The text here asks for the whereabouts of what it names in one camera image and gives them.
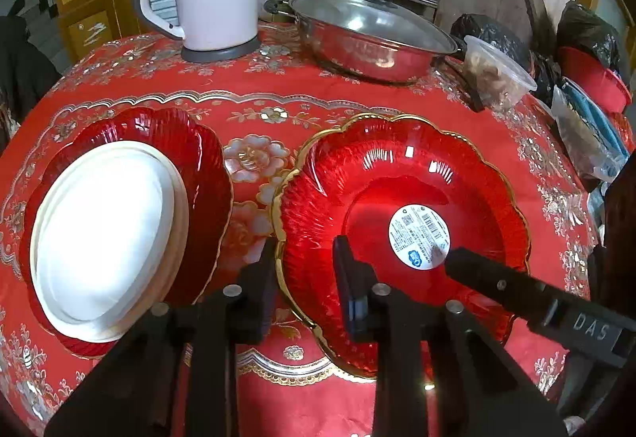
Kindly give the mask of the white disposable plate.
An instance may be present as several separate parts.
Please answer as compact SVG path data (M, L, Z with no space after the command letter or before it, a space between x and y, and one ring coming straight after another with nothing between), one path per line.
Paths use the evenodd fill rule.
M173 286L189 229L181 174L157 148L93 148L54 180L29 244L35 296L62 335L117 340Z

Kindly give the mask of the red gold-rimmed glass plate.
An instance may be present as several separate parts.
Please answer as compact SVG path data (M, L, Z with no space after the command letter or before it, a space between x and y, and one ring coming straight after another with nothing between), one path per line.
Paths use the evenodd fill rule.
M329 360L354 377L374 377L376 349L345 329L332 260L339 236L378 280L431 306L459 300L496 340L510 336L512 314L443 268L464 247L529 269L530 232L507 177L458 133L376 114L321 131L277 187L271 218L283 295Z

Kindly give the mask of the clear plastic food container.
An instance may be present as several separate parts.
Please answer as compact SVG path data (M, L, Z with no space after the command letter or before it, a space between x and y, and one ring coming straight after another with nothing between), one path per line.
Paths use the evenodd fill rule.
M481 39L466 35L463 76L477 91L485 107L496 112L512 109L537 83L518 62Z

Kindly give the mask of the steel pot with glass lid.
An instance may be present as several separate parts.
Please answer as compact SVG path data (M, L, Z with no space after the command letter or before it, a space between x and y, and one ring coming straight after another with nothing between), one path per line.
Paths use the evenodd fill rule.
M264 10L292 18L317 60L372 81L414 83L433 59L458 51L449 34L389 0L268 0Z

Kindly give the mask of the red floral tablecloth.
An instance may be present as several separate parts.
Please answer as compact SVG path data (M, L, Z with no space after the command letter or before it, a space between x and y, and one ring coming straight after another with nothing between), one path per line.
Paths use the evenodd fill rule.
M474 113L451 74L400 87L321 69L297 30L264 25L254 54L193 64L158 34L106 43L84 57L30 112L1 156L1 398L32 435L93 368L35 319L17 251L25 207L50 160L83 128L131 107L179 107L222 142L235 208L218 262L230 280L271 233L271 196L313 134L363 112L409 113L467 138L508 179L526 217L530 271L583 296L596 241L586 192L552 121L533 97L503 114Z

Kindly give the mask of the black plastic bag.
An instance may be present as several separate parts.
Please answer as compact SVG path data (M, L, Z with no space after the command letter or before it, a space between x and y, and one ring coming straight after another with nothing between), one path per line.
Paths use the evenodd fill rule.
M463 40L466 35L492 44L518 62L537 83L538 88L533 95L545 104L552 103L554 77L557 74L553 72L550 60L532 51L513 31L486 15L460 15L451 26L451 36Z

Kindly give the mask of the dark coat with plaid scarf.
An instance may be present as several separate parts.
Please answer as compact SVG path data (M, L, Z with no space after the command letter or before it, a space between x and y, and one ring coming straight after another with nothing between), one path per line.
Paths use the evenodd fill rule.
M24 122L62 77L28 38L24 18L1 17L1 151L12 139L12 128Z

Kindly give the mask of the red plastic basin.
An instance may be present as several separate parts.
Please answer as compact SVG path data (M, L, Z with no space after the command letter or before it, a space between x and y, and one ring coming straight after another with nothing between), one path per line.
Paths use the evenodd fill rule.
M632 103L632 95L621 78L594 56L569 46L560 47L556 56L563 74L582 88L605 113L623 113Z

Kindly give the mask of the clear bag of dried food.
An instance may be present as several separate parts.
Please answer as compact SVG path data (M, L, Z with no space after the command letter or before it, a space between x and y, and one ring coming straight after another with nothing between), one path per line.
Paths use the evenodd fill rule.
M630 154L609 117L567 77L553 87L550 112L578 176L611 183Z

